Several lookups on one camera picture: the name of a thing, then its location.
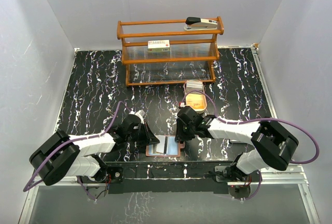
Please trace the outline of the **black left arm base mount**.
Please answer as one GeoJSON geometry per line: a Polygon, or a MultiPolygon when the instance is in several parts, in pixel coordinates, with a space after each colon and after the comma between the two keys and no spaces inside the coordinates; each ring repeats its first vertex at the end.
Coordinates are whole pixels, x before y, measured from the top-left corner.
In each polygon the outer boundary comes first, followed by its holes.
{"type": "Polygon", "coordinates": [[[106,169],[106,185],[120,184],[123,182],[123,168],[119,166],[111,166],[106,169]]]}

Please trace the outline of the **pink leather card holder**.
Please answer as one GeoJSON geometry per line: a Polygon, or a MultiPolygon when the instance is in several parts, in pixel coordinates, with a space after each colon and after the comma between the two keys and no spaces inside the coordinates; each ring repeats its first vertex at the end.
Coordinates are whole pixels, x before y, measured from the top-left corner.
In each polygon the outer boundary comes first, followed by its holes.
{"type": "Polygon", "coordinates": [[[181,156],[181,150],[185,148],[184,143],[175,141],[175,136],[158,135],[159,143],[146,147],[147,157],[175,157],[181,156]]]}

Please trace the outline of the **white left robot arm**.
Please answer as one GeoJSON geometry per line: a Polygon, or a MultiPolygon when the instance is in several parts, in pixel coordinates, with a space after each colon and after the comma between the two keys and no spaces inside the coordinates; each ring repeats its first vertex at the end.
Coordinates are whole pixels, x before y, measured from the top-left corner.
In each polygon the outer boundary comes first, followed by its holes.
{"type": "Polygon", "coordinates": [[[68,176],[87,176],[101,182],[107,169],[94,155],[109,153],[130,142],[140,147],[160,143],[144,115],[143,110],[129,114],[122,123],[101,134],[75,136],[56,131],[30,156],[29,162],[47,186],[68,176]]]}

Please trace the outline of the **white credit card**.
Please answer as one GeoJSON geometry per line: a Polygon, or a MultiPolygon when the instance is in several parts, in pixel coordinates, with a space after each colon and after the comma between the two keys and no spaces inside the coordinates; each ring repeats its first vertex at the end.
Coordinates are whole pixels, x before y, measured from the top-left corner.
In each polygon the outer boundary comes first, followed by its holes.
{"type": "Polygon", "coordinates": [[[158,140],[159,143],[157,144],[157,152],[165,155],[168,148],[168,136],[158,135],[158,140]]]}

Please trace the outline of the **tan oval plastic tray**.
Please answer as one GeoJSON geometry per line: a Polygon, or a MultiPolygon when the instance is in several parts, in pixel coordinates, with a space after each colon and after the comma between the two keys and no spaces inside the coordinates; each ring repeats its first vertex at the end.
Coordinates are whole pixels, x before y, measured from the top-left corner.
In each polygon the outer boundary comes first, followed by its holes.
{"type": "Polygon", "coordinates": [[[193,108],[197,113],[202,114],[206,110],[207,107],[207,100],[206,96],[200,91],[191,91],[188,93],[185,93],[185,103],[186,105],[193,108]]]}

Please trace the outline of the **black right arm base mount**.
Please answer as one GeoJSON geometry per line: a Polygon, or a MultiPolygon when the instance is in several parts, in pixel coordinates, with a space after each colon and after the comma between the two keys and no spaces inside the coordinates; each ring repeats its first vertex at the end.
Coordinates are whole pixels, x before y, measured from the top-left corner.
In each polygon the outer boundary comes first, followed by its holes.
{"type": "Polygon", "coordinates": [[[235,166],[226,166],[222,167],[221,170],[216,170],[216,167],[213,171],[208,171],[205,175],[206,177],[224,178],[230,181],[242,181],[245,175],[235,166]]]}

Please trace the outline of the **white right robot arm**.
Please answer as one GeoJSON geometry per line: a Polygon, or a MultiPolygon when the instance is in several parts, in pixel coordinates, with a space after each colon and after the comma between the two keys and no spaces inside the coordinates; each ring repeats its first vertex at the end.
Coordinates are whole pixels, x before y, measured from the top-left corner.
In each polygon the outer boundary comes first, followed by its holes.
{"type": "Polygon", "coordinates": [[[238,155],[230,166],[214,172],[218,177],[238,181],[265,167],[285,171],[299,144],[277,121],[230,124],[213,115],[202,116],[185,106],[177,114],[175,140],[184,143],[195,137],[240,141],[254,147],[238,155]]]}

